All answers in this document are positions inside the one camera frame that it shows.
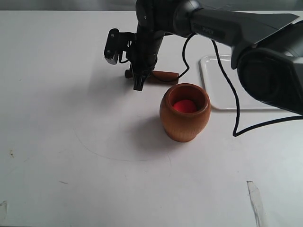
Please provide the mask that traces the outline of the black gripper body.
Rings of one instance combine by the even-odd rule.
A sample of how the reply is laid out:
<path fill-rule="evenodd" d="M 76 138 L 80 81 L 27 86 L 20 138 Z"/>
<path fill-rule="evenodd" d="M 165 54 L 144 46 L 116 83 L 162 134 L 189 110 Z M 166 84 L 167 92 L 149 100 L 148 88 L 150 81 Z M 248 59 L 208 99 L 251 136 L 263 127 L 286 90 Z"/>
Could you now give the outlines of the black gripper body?
<path fill-rule="evenodd" d="M 164 35 L 162 30 L 151 31 L 141 25 L 137 26 L 136 40 L 131 52 L 131 71 L 154 70 Z"/>

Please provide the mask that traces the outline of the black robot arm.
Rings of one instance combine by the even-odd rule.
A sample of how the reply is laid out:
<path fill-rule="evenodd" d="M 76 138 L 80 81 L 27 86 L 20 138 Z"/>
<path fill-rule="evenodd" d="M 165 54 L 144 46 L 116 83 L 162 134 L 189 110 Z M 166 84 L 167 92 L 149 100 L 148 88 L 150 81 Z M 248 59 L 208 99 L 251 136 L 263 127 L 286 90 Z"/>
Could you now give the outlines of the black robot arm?
<path fill-rule="evenodd" d="M 131 63 L 134 89 L 153 71 L 166 34 L 199 34 L 231 48 L 231 68 L 254 99 L 303 112 L 303 23 L 293 14 L 205 9 L 197 0 L 139 0 Z"/>

